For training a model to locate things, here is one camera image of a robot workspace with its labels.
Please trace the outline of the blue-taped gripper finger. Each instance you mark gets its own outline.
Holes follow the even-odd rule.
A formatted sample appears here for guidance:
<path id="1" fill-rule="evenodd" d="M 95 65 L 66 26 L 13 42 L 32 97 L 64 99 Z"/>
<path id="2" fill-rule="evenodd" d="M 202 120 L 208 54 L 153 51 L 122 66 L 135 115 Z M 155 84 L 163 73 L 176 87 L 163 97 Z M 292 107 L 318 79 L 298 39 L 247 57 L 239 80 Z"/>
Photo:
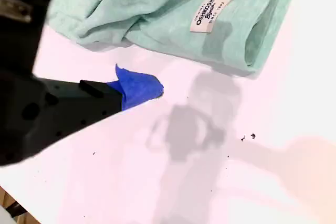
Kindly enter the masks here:
<path id="1" fill-rule="evenodd" d="M 62 138 L 164 92 L 151 74 L 116 67 L 116 81 L 65 82 L 1 72 L 1 165 L 35 156 Z"/>

